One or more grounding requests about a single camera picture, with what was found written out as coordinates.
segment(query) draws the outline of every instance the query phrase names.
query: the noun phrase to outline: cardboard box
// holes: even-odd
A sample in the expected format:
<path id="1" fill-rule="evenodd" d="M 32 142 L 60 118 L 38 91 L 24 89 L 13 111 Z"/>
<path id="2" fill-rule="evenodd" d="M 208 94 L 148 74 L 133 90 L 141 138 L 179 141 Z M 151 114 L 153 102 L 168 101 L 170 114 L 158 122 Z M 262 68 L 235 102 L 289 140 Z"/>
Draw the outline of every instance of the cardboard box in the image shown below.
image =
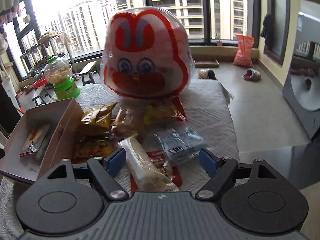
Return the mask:
<path id="1" fill-rule="evenodd" d="M 0 159 L 0 173 L 11 179 L 33 184 L 61 159 L 73 155 L 74 132 L 80 124 L 83 111 L 72 98 L 45 104 L 27 110 L 14 128 L 5 147 L 5 156 Z M 20 158 L 23 144 L 34 127 L 50 124 L 51 137 L 40 167 Z"/>

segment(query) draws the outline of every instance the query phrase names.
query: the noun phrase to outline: gumball machine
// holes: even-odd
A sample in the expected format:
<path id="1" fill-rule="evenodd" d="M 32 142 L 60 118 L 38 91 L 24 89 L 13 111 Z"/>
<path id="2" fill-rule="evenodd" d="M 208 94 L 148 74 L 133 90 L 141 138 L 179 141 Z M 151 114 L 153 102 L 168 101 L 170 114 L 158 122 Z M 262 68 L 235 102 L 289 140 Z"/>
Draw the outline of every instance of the gumball machine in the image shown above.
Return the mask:
<path id="1" fill-rule="evenodd" d="M 54 85 L 54 92 L 59 100 L 76 98 L 80 94 L 80 89 L 69 74 L 70 65 L 65 59 L 54 56 L 47 60 L 44 76 Z"/>

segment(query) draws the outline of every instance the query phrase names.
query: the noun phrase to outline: metal screw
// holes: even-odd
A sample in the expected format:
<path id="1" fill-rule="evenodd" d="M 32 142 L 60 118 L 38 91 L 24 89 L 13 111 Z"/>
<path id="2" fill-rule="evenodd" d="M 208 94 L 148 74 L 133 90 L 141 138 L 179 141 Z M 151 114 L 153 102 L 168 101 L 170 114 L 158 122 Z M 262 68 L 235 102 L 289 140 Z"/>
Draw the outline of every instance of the metal screw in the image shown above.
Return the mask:
<path id="1" fill-rule="evenodd" d="M 125 192 L 123 190 L 115 190 L 110 193 L 110 196 L 113 198 L 123 198 L 125 196 Z"/>
<path id="2" fill-rule="evenodd" d="M 200 190 L 198 196 L 200 198 L 211 198 L 213 197 L 213 192 L 211 190 Z"/>

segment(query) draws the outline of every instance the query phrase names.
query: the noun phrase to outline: green gumball machine base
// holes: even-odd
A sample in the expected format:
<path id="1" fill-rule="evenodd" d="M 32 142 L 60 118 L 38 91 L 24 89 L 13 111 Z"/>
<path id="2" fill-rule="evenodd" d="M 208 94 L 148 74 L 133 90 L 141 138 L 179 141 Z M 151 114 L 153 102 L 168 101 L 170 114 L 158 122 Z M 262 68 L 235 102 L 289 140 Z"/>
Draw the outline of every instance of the green gumball machine base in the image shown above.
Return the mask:
<path id="1" fill-rule="evenodd" d="M 54 85 L 54 92 L 58 100 L 67 98 L 76 98 L 80 94 L 80 89 L 77 87 L 75 81 L 70 76 L 59 84 Z"/>

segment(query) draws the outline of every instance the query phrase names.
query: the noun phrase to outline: orange bag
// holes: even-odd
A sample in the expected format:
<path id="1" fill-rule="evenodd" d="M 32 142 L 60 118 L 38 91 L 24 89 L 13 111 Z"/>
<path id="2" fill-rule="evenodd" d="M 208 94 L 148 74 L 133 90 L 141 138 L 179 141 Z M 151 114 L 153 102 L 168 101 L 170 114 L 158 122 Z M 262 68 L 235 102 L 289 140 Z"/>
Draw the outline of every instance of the orange bag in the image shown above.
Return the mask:
<path id="1" fill-rule="evenodd" d="M 233 65 L 251 67 L 251 51 L 254 43 L 254 38 L 251 36 L 243 36 L 235 34 L 235 37 L 238 39 L 238 52 L 233 61 Z"/>

